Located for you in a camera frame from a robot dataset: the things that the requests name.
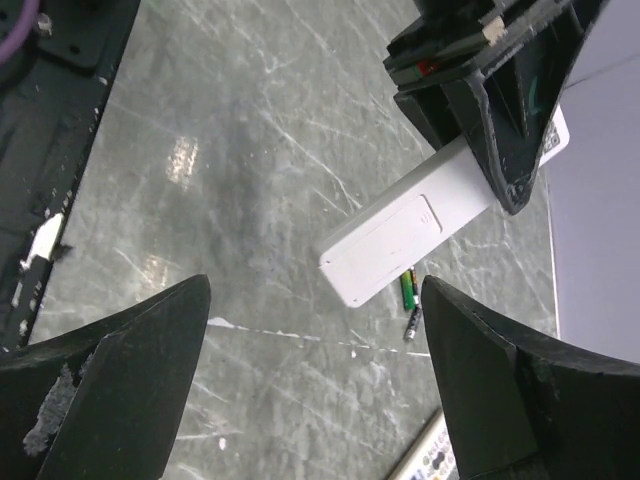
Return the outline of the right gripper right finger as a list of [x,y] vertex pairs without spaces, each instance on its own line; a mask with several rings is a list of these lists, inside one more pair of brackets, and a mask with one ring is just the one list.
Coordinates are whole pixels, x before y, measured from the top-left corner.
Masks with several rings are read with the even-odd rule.
[[543,334],[435,276],[421,300],[461,478],[638,478],[638,364]]

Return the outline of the plain white remote control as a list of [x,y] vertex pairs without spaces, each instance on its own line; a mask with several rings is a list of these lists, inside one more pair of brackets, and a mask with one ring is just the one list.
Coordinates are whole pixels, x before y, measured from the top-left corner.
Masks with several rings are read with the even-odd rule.
[[358,308],[495,202],[459,136],[319,240],[319,270]]

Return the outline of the green gold AAA battery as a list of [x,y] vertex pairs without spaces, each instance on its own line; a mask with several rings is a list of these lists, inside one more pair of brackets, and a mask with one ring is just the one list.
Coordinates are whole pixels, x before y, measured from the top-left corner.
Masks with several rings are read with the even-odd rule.
[[416,287],[414,286],[414,269],[406,270],[400,276],[403,306],[405,311],[412,311],[419,303]]

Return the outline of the white remote with buttons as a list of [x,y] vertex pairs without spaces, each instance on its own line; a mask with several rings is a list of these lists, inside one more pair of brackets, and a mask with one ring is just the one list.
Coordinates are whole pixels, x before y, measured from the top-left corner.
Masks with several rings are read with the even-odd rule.
[[388,476],[389,480],[443,480],[457,465],[444,413],[437,410]]

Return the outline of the black base bar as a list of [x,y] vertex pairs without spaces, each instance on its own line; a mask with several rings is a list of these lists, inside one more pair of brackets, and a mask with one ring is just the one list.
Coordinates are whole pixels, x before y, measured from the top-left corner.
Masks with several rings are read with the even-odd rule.
[[27,345],[139,9],[1,4],[1,351]]

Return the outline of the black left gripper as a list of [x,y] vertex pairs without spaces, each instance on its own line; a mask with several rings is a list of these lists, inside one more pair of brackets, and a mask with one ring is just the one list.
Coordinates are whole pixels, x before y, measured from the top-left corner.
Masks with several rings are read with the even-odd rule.
[[604,0],[421,1],[388,45],[394,101],[440,150],[464,135],[511,215],[529,202],[544,137]]

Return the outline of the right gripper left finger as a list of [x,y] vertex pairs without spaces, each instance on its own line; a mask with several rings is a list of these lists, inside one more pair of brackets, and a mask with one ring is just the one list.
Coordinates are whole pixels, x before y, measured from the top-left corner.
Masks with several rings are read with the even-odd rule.
[[194,275],[1,357],[4,479],[160,479],[199,360],[211,290]]

